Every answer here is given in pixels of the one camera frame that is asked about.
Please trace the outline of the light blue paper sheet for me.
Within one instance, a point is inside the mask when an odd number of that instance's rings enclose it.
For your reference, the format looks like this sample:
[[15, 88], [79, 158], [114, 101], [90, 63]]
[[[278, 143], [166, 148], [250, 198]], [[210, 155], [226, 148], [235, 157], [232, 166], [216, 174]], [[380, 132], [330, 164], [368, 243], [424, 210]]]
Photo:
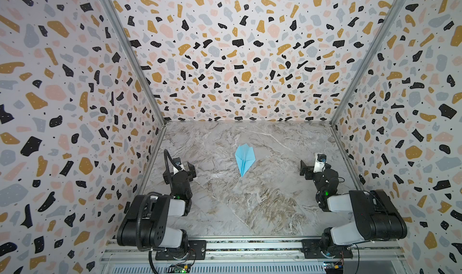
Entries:
[[244, 176], [256, 161], [253, 147], [248, 144], [241, 145], [235, 152], [235, 159], [241, 176]]

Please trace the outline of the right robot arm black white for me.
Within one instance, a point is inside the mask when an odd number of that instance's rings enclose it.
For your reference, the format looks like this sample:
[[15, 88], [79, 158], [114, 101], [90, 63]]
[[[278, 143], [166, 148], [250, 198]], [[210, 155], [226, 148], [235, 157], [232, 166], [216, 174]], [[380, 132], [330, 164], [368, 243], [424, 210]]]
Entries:
[[321, 251], [376, 240], [401, 240], [407, 236], [405, 221], [385, 191], [351, 190], [339, 194], [340, 176], [327, 163], [324, 154], [318, 155], [313, 166], [301, 161], [300, 175], [314, 182], [315, 199], [322, 211], [353, 214], [353, 221], [324, 230]]

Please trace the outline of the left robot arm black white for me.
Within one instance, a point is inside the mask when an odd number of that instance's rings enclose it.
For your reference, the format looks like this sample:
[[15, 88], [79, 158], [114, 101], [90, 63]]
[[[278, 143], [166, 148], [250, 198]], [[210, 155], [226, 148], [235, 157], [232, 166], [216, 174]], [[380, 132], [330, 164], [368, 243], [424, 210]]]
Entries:
[[118, 245], [133, 246], [139, 251], [166, 251], [170, 255], [183, 256], [188, 252], [186, 231], [169, 228], [167, 222], [170, 217], [189, 214], [193, 197], [190, 182], [196, 178], [196, 169], [189, 162], [182, 164], [177, 160], [173, 172], [166, 170], [164, 178], [171, 194], [137, 195], [117, 232]]

